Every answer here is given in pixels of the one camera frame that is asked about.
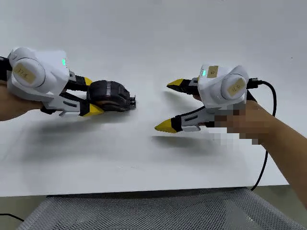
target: pixelated hand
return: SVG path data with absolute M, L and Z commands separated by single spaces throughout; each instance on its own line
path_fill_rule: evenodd
M 260 143 L 270 134 L 274 117 L 256 101 L 247 100 L 245 109 L 234 110 L 232 115 L 215 116 L 214 119 L 215 127 L 226 127 L 227 133 L 239 133 L 241 139 L 258 139 Z

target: black wire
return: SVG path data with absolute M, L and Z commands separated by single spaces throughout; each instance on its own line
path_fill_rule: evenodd
M 276 96 L 276 91 L 275 91 L 274 87 L 273 87 L 270 83 L 268 83 L 268 82 L 266 82 L 266 81 L 263 81 L 263 80 L 260 80 L 259 82 L 260 82 L 259 84 L 263 84 L 263 85 L 268 86 L 268 87 L 270 88 L 270 90 L 272 91 L 272 94 L 273 94 L 273 113 L 272 113 L 272 115 L 275 116 L 275 114 L 276 114 L 276 107 L 277 107 L 277 96 Z M 262 166 L 261 172 L 260 172 L 260 174 L 259 174 L 259 177 L 258 177 L 257 182 L 256 182 L 255 185 L 250 189 L 251 191 L 253 191 L 253 190 L 258 186 L 258 184 L 259 184 L 259 182 L 260 182 L 260 180 L 261 180 L 261 178 L 262 178 L 262 175 L 263 175 L 265 166 L 266 166 L 267 161 L 268 161 L 268 155 L 269 155 L 268 151 L 265 151 L 265 157 L 264 157 L 264 161 L 263 161 L 263 166 Z
M 13 218 L 15 218 L 17 220 L 20 220 L 21 222 L 24 222 L 24 219 L 21 219 L 21 218 L 15 216 L 13 214 L 10 214 L 10 213 L 0 213 L 0 216 L 9 216 L 9 217 L 13 217 Z

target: paper sticker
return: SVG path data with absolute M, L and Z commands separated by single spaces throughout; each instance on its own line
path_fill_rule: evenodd
M 233 85 L 228 88 L 228 93 L 230 96 L 234 96 L 237 92 L 239 92 L 243 87 L 245 87 L 245 82 L 242 78 L 238 79 Z
M 218 66 L 209 66 L 207 78 L 216 78 Z
M 24 79 L 27 83 L 32 84 L 35 80 L 35 75 L 26 69 L 22 63 L 18 63 L 14 69 L 13 73 L 18 74 L 22 79 Z

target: white tabletop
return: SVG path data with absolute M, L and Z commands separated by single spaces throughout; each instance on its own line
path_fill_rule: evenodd
M 166 84 L 202 63 L 243 65 L 277 91 L 276 116 L 306 136 L 305 0 L 0 0 L 0 55 L 63 49 L 70 69 L 113 80 L 137 109 L 81 118 L 40 111 L 0 124 L 0 196 L 253 185 L 264 149 L 223 128 L 154 126 L 201 106 Z M 272 111 L 265 86 L 252 90 Z M 261 185 L 287 184 L 271 158 Z

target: human hand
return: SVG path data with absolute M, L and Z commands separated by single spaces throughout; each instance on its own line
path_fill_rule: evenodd
M 43 107 L 41 102 L 21 99 L 11 94 L 5 82 L 0 82 L 0 121 L 7 121 L 19 117 L 33 109 Z
M 275 117 L 256 101 L 249 100 L 245 109 L 234 110 L 231 115 L 217 115 L 214 119 L 215 127 L 226 127 L 227 133 L 238 133 L 240 139 L 257 139 L 258 144 L 274 131 L 275 124 Z

